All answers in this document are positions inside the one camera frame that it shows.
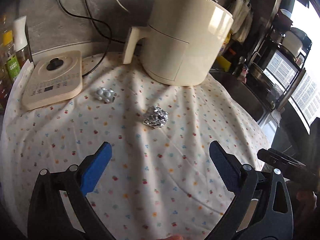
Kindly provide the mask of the person's left hand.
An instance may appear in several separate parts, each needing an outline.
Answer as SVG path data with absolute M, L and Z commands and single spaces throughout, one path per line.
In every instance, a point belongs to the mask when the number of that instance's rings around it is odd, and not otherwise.
M 181 235 L 172 235 L 172 236 L 166 238 L 165 240 L 183 240 L 183 236 L 181 236 Z

